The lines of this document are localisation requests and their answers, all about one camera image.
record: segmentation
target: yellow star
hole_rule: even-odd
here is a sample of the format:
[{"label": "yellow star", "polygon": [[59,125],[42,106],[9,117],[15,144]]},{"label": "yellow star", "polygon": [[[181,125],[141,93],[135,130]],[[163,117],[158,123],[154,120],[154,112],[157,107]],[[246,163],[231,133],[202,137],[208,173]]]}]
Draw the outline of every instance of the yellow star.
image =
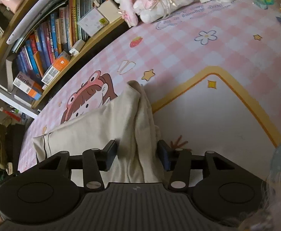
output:
[{"label": "yellow star", "polygon": [[151,77],[154,77],[155,73],[153,73],[153,69],[149,71],[145,71],[143,73],[143,77],[141,78],[142,80],[146,80],[147,82],[151,79]]},{"label": "yellow star", "polygon": [[208,88],[216,89],[216,82],[208,80]]},{"label": "yellow star", "polygon": [[258,40],[258,41],[261,41],[262,37],[260,35],[254,35],[254,39]]},{"label": "yellow star", "polygon": [[46,127],[46,126],[44,126],[44,127],[43,127],[43,129],[42,129],[42,134],[43,134],[43,135],[45,134],[46,129],[47,129],[47,127]]}]

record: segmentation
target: bookshelf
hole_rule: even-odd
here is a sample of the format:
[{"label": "bookshelf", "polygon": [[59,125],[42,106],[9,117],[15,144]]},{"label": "bookshelf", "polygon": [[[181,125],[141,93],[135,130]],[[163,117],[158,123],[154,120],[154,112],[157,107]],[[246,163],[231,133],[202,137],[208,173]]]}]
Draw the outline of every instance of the bookshelf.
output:
[{"label": "bookshelf", "polygon": [[119,25],[124,23],[124,19],[118,18],[111,24],[108,24],[104,28],[102,28],[98,33],[96,33],[93,37],[89,38],[89,40],[85,43],[84,47],[81,49],[81,52],[73,56],[69,62],[69,64],[55,77],[55,79],[46,87],[42,96],[39,100],[34,101],[32,103],[32,109],[36,109],[42,99],[48,94],[51,88],[60,80],[60,78],[84,55],[86,54],[93,46],[95,46],[98,42],[100,42],[108,33],[117,28]]},{"label": "bookshelf", "polygon": [[13,45],[8,45],[7,40],[16,26],[20,23],[22,18],[27,14],[27,12],[32,8],[32,6],[38,0],[24,0],[21,7],[14,14],[12,20],[10,21],[8,27],[6,28],[3,37],[0,40],[0,66],[2,65],[3,60],[7,57],[11,47]]}]

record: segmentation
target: circular pad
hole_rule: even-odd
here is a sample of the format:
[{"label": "circular pad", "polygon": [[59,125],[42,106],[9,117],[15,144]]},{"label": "circular pad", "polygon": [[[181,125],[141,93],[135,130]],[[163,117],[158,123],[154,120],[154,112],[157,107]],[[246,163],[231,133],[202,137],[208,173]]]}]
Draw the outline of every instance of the circular pad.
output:
[{"label": "circular pad", "polygon": [[0,213],[23,224],[53,221],[71,212],[78,187],[55,170],[29,170],[0,187]]}]

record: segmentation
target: cartoon girl print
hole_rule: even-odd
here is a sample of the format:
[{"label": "cartoon girl print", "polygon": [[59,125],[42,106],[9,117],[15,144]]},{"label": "cartoon girl print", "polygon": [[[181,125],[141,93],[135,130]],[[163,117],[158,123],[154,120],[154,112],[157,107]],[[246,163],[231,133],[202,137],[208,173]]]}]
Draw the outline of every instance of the cartoon girl print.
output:
[{"label": "cartoon girl print", "polygon": [[61,124],[90,109],[98,108],[116,97],[111,76],[109,74],[101,75],[101,71],[97,70],[76,93],[70,96],[67,109],[61,118]]}]

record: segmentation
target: red object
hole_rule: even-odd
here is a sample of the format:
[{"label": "red object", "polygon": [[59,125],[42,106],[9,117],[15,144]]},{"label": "red object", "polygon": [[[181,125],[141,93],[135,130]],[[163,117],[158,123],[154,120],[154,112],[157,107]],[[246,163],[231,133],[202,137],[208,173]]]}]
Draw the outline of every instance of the red object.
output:
[{"label": "red object", "polygon": [[9,112],[9,111],[7,111],[7,110],[4,110],[3,108],[0,108],[0,109],[1,109],[0,111],[6,113],[8,116],[12,117],[13,119],[17,120],[18,122],[21,121],[21,117],[18,117],[18,116],[16,116],[16,115],[13,114],[13,113],[11,113],[11,112]]},{"label": "red object", "polygon": [[32,47],[32,51],[33,51],[33,55],[37,53],[38,49],[37,49],[37,45],[36,45],[36,37],[35,35],[31,35],[29,37],[29,40],[30,40],[30,44],[31,44],[31,47]]},{"label": "red object", "polygon": [[143,40],[142,37],[136,37],[134,38],[131,43],[130,43],[130,47],[133,48],[133,47],[136,47],[138,44],[140,44],[140,42]]},{"label": "red object", "polygon": [[50,36],[48,34],[48,23],[47,22],[45,22],[43,25],[43,31],[44,31],[44,35],[46,36],[47,43],[48,43],[48,55],[50,56],[51,64],[53,64],[54,60],[53,60],[53,55],[52,55],[51,40],[50,40]]}]

